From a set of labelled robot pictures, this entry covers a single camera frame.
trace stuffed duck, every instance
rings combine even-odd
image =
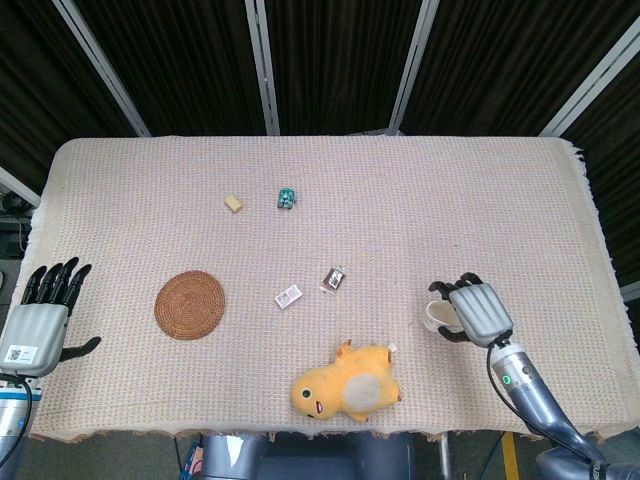
[[[391,350],[353,348],[351,340],[338,348],[334,363],[309,370],[291,389],[296,410],[320,420],[344,412],[366,422],[370,413],[400,400],[400,387],[391,376]]]

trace sponge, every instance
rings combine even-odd
[[[229,207],[233,213],[238,213],[242,210],[242,202],[238,200],[235,195],[227,195],[224,197],[224,203],[227,204],[227,207]]]

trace woven placemat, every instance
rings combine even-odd
[[[224,290],[212,275],[197,270],[169,280],[156,297],[156,321],[164,333],[178,340],[202,338],[220,323]]]

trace black backdrop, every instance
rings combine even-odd
[[[242,0],[76,4],[152,135],[264,135]]]
[[[640,2],[441,1],[400,129],[538,135]]]
[[[0,1],[0,165],[42,191],[56,150],[133,130],[50,1]]]
[[[267,0],[280,132],[389,125],[420,0]]]
[[[563,137],[584,149],[591,192],[620,285],[640,281],[640,57]]]

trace white label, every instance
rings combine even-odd
[[[284,310],[301,296],[302,292],[300,291],[300,289],[295,285],[291,285],[276,297],[276,303],[280,306],[281,309]]]
[[[338,288],[338,284],[340,283],[340,279],[342,278],[342,274],[338,271],[333,272],[331,277],[329,278],[329,285],[333,288]]]
[[[7,356],[4,357],[4,361],[31,365],[37,351],[38,347],[29,347],[27,345],[10,345],[9,350],[7,350]]]

